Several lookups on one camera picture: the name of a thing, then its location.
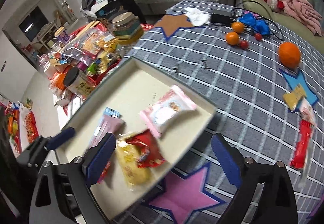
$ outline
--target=pink blanket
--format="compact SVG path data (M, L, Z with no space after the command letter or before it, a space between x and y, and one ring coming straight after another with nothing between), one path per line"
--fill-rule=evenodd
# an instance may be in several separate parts
M320 20L322 16L314 10L307 0L282 0L283 11L304 24L313 34L322 36Z

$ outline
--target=black power adapter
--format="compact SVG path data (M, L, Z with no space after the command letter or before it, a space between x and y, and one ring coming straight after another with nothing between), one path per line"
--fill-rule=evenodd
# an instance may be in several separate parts
M212 24L222 24L225 26L230 26L233 22L231 12L226 12L222 10L214 9L212 12L211 23Z

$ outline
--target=blue gripper pad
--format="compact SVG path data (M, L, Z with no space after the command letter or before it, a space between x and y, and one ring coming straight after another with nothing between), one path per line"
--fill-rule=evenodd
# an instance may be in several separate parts
M231 147L220 133L212 136L211 145L228 181L238 189L242 183L241 170L238 164L243 166L243 156L236 148Z
M88 187L98 182L115 148L115 136L112 133L106 133L97 146L88 150L92 154L93 150L97 149L97 152L93 155L93 158L86 167L85 181Z
M60 147L62 144L70 140L74 137L76 131L74 128L69 127L63 131L61 131L58 135L53 138L49 138L48 143L46 144L46 148L48 150L55 150L56 148Z

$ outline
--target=television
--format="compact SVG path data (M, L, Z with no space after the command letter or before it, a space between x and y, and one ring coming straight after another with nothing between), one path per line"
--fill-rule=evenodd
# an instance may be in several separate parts
M48 23L48 20L38 6L22 21L19 28L31 42L38 35L41 28Z

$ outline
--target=cherry tomato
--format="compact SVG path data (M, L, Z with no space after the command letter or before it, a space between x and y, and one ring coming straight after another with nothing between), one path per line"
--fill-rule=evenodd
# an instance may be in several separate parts
M245 41L245 40L241 41L240 42L240 47L242 49L247 49L248 48L248 41Z
M255 39L258 40L258 41L261 41L261 39L262 39L262 35L259 34L259 33L256 33L256 34L254 35L254 37L255 37Z

